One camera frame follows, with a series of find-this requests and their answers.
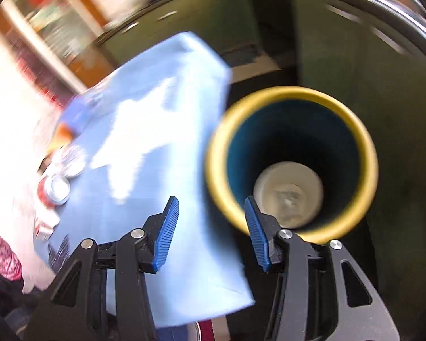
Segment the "orange foam net sleeve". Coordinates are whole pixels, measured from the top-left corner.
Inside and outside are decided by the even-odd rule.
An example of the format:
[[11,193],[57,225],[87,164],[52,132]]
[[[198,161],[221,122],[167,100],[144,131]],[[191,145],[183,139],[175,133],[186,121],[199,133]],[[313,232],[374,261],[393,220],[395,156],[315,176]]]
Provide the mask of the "orange foam net sleeve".
[[47,146],[47,154],[51,154],[52,152],[69,145],[73,138],[74,135],[70,128],[62,122],[59,123],[55,128],[51,141]]

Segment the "red white snack wrapper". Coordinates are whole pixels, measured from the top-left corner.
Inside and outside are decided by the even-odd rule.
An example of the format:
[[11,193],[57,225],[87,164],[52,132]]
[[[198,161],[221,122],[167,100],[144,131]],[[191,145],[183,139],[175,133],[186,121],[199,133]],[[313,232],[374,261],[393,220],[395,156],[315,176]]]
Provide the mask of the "red white snack wrapper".
[[87,154],[80,146],[64,146],[47,155],[38,169],[41,179],[37,185],[37,197],[41,204],[34,222],[34,237],[47,241],[60,218],[56,209],[70,198],[71,181],[84,171]]

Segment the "red paper noodle cup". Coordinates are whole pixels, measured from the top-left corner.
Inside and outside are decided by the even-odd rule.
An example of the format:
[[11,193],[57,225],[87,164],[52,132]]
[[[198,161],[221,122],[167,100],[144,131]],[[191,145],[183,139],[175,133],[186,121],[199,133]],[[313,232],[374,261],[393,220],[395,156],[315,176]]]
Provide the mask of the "red paper noodle cup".
[[323,202],[319,176],[301,163],[270,165],[257,178],[253,196],[260,210],[274,216],[279,225],[298,229],[318,215]]

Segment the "yellow rimmed trash bin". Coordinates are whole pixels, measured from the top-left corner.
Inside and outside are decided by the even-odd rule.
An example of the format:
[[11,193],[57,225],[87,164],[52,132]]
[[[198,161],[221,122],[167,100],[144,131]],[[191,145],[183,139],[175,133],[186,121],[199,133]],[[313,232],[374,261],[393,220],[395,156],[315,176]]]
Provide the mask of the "yellow rimmed trash bin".
[[368,129],[332,96],[299,86],[247,95],[209,142],[205,180],[222,215],[247,232],[244,202],[308,242],[347,235],[368,212],[378,158]]

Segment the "blue patterned tablecloth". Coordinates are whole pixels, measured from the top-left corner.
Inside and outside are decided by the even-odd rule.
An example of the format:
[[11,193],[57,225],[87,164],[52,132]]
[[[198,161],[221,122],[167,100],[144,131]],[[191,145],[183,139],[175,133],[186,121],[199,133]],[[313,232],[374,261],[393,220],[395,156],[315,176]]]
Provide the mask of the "blue patterned tablecloth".
[[86,155],[51,237],[37,254],[58,271],[86,238],[105,243],[141,227],[171,196],[179,218],[161,270],[146,278],[157,327],[212,319],[254,304],[231,229],[209,198],[204,157],[231,81],[227,64],[191,32],[135,56],[75,97],[59,121]]

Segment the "green lower cabinets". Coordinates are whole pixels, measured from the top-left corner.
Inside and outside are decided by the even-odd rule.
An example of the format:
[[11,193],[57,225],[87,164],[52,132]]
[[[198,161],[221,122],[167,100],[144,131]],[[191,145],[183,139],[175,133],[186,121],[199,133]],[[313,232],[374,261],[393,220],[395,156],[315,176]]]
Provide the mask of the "green lower cabinets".
[[382,295],[426,302],[426,19],[396,0],[150,0],[96,40],[123,65],[193,32],[235,69],[260,57],[267,73],[234,85],[236,102],[266,86],[297,85],[349,107],[368,129],[379,181],[361,243]]

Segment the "glass sliding door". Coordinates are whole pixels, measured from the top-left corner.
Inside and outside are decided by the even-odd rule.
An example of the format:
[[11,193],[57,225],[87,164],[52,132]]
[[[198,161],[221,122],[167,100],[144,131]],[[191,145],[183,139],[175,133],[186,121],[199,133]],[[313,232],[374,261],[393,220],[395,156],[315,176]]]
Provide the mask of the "glass sliding door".
[[15,51],[30,51],[26,61],[43,87],[52,81],[44,71],[78,94],[114,70],[94,44],[103,29],[81,0],[3,0],[0,32]]

